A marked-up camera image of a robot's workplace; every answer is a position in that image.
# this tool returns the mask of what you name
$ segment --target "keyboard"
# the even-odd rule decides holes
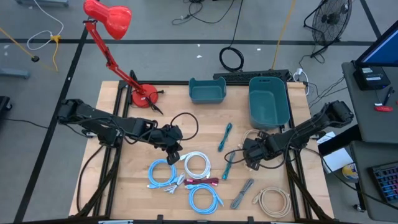
[[[290,72],[287,69],[283,70],[268,70],[268,71],[257,71],[257,72],[234,72],[234,73],[216,73],[213,75],[213,79],[217,80],[219,77],[225,78],[229,84],[246,84],[248,85],[250,79],[254,77],[277,77],[284,82],[291,80]]]
[[[398,202],[398,161],[370,167],[369,171],[383,200],[387,203]]]

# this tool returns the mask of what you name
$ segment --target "teal plastic bin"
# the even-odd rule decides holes
[[[276,77],[256,77],[249,83],[250,123],[256,129],[275,129],[290,119],[285,83]]]
[[[221,103],[226,96],[224,78],[217,80],[189,80],[189,96],[194,104]]]

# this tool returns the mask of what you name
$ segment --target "yellow cable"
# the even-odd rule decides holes
[[[54,35],[54,36],[51,37],[51,39],[54,40],[56,45],[57,45],[55,47],[55,52],[52,55],[52,63],[54,64],[55,71],[57,71],[57,72],[58,72],[58,66],[57,66],[57,63],[55,62],[55,56],[57,55],[57,52],[58,52],[58,42],[59,42],[60,38],[61,38],[61,35]]]
[[[27,55],[29,55],[31,58],[34,58],[34,57],[35,57],[35,55],[32,55],[29,51],[27,51],[21,44],[19,44],[16,40],[14,40],[14,38],[12,38],[6,31],[4,31],[1,27],[0,27],[0,31],[1,31],[5,36],[7,36],[10,40],[12,40],[21,50],[23,50],[23,51],[24,51]],[[59,41],[59,38],[60,38],[60,37],[55,38],[56,40],[54,40],[54,41],[57,43],[57,48],[55,49],[55,53],[54,53],[54,56],[53,56],[53,62],[54,62],[54,63],[55,63],[55,54],[57,53],[57,50],[58,50],[58,41]],[[41,61],[39,61],[39,64],[41,64],[41,66],[43,66],[44,68],[46,68],[46,69],[48,69],[48,70],[50,70],[50,71],[56,71],[56,72],[58,72],[58,68],[57,68],[57,65],[56,65],[56,64],[54,64],[56,70],[54,70],[53,68],[48,67],[46,64],[42,63]]]
[[[292,1],[292,5],[289,9],[289,13],[287,14],[286,20],[285,20],[285,24],[284,27],[282,28],[282,32],[280,33],[279,39],[278,39],[278,44],[276,45],[276,51],[275,51],[275,56],[274,56],[274,62],[272,63],[272,67],[271,69],[273,70],[275,67],[275,62],[276,62],[276,58],[278,57],[278,51],[279,51],[279,44],[280,41],[282,40],[282,37],[284,36],[284,32],[286,30],[287,24],[289,23],[290,20],[290,16],[292,15],[293,9],[294,9],[294,5],[296,4],[296,0]]]

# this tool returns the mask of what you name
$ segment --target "black fan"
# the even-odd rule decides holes
[[[312,37],[323,48],[311,54],[314,57],[340,40],[352,11],[352,0],[322,0],[319,6],[304,20],[304,27],[312,30]],[[306,20],[314,14],[312,27]]]

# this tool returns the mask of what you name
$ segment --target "blue cable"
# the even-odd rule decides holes
[[[229,133],[231,132],[231,129],[232,129],[232,124],[228,123],[228,125],[226,126],[226,129],[225,129],[224,138],[221,141],[220,145],[218,146],[218,152],[223,151],[226,138],[228,137]]]
[[[201,215],[210,215],[212,213],[214,213],[217,210],[218,207],[218,203],[219,202],[222,206],[224,206],[224,203],[222,201],[222,199],[218,196],[217,192],[210,187],[210,185],[208,184],[197,184],[197,185],[187,185],[185,186],[186,189],[191,190],[189,192],[189,204],[191,205],[192,209],[201,214]],[[195,192],[199,189],[206,189],[208,191],[210,191],[210,193],[213,195],[213,202],[211,203],[210,207],[206,208],[206,209],[199,209],[195,206],[195,204],[193,203],[193,196],[195,194]]]
[[[228,178],[229,170],[231,169],[232,161],[233,161],[234,157],[235,157],[235,151],[233,151],[231,153],[231,155],[229,155],[229,159],[228,159],[229,162],[226,164],[226,168],[225,168],[225,171],[223,174],[223,180],[226,180]]]
[[[168,181],[163,182],[163,183],[159,183],[158,181],[156,181],[153,178],[152,173],[153,173],[153,171],[155,169],[155,166],[157,166],[158,164],[161,164],[161,163],[168,164],[165,159],[158,159],[158,160],[154,161],[149,167],[148,178],[149,178],[149,181],[151,182],[151,184],[148,185],[149,189],[158,189],[158,188],[161,188],[161,187],[166,187],[166,186],[169,186],[172,183],[176,183],[178,181],[177,169],[175,168],[174,165],[170,166],[170,168],[172,170],[172,175],[171,175],[171,177],[170,177],[170,179]]]

